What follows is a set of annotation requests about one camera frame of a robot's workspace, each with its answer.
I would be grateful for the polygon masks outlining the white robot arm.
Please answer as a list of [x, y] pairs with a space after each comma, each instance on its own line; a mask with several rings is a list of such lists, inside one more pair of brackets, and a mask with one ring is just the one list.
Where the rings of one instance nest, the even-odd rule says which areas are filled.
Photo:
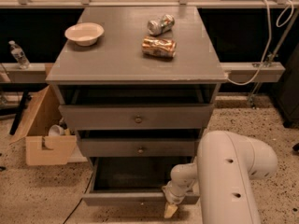
[[172, 168], [163, 187], [164, 217], [172, 217], [197, 184], [203, 224], [261, 224], [250, 181], [272, 176], [278, 157], [265, 142], [227, 131], [207, 133], [194, 162]]

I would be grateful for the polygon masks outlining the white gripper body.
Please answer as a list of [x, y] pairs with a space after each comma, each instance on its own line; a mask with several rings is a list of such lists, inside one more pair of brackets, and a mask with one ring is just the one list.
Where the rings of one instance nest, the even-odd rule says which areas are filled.
[[164, 191], [164, 196], [166, 200], [169, 203], [173, 203], [173, 204], [182, 203], [187, 193], [187, 187], [180, 186], [174, 182], [168, 182], [167, 186], [168, 186], [168, 190]]

